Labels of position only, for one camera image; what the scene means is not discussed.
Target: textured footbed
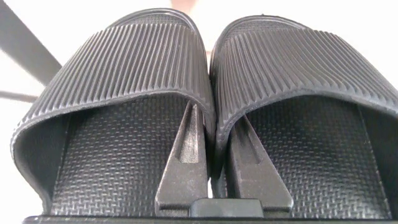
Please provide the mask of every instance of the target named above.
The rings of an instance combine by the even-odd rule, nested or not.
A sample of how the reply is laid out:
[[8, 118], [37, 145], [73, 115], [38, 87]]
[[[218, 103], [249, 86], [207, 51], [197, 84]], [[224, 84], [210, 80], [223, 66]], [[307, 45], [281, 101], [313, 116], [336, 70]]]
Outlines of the textured footbed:
[[72, 114], [51, 215], [154, 216], [186, 105], [154, 96]]
[[358, 106], [321, 96], [247, 115], [294, 198], [294, 218], [391, 218]]

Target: ribbed texture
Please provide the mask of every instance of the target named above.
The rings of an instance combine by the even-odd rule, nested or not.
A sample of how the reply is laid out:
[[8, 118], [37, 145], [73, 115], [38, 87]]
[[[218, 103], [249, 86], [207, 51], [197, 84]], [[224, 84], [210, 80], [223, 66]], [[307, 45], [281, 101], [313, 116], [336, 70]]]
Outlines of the ribbed texture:
[[223, 43], [215, 66], [218, 149], [235, 121], [260, 106], [305, 94], [396, 112], [397, 91], [341, 38], [310, 29], [246, 32]]
[[103, 30], [62, 67], [16, 134], [58, 114], [166, 92], [194, 100], [212, 135], [215, 112], [206, 69], [199, 37], [186, 26], [134, 24]]

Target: metal bar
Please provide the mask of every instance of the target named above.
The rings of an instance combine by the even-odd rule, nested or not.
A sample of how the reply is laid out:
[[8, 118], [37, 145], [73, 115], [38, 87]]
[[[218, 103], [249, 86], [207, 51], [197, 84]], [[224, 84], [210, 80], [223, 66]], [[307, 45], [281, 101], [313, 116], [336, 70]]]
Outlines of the metal bar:
[[3, 0], [0, 0], [0, 49], [44, 85], [62, 67]]

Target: rubber slide sandal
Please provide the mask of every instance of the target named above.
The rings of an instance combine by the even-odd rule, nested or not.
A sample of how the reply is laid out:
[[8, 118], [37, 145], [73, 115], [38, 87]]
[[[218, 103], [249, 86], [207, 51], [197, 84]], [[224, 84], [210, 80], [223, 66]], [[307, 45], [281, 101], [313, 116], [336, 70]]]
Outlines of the rubber slide sandal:
[[182, 12], [149, 9], [79, 48], [19, 123], [11, 151], [43, 215], [183, 217], [207, 197], [215, 118], [197, 28]]
[[342, 38], [245, 17], [210, 76], [217, 197], [258, 198], [267, 218], [398, 218], [398, 92]]

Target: black slide sandal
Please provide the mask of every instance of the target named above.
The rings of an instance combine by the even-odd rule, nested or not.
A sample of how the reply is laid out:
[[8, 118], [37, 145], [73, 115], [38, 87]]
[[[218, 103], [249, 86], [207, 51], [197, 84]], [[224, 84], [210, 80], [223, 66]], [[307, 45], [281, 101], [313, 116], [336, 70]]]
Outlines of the black slide sandal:
[[19, 123], [11, 151], [43, 215], [184, 217], [207, 197], [214, 133], [197, 28], [181, 12], [149, 9], [80, 47]]
[[269, 218], [398, 218], [398, 94], [345, 41], [245, 17], [210, 71], [217, 197], [258, 198]]

